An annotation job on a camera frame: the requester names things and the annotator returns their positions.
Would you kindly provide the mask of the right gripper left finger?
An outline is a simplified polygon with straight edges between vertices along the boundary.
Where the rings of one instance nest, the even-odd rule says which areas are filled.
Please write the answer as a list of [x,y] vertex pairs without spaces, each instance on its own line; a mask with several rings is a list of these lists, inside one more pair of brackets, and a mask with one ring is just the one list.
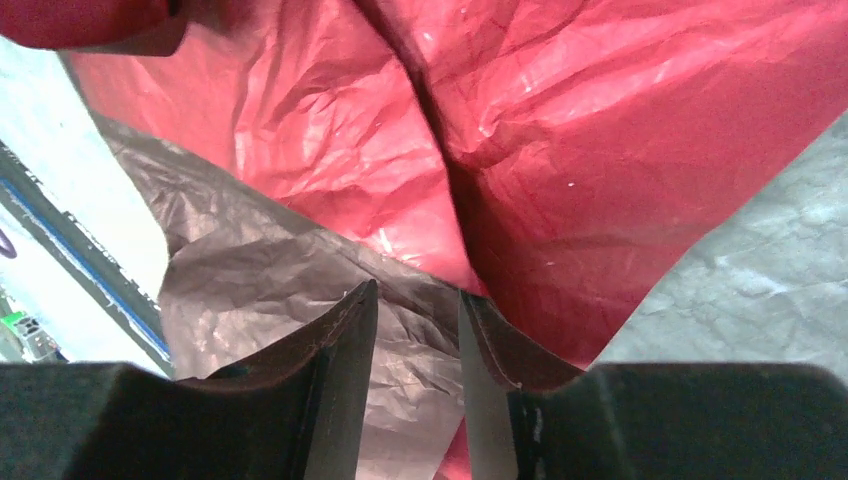
[[127,363],[5,364],[5,479],[352,479],[378,324],[364,282],[204,379]]

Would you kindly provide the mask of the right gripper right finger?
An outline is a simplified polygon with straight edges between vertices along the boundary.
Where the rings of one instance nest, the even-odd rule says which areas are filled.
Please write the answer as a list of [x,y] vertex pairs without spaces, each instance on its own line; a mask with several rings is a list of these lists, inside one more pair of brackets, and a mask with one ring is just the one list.
[[792,363],[579,369],[459,298],[475,479],[843,479],[847,387]]

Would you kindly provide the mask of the maroon paper bouquet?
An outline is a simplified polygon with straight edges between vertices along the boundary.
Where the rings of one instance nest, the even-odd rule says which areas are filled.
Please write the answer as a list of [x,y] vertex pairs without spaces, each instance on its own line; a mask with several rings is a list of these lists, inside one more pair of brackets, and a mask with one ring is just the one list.
[[578,367],[847,106],[843,1],[5,1],[1,35]]

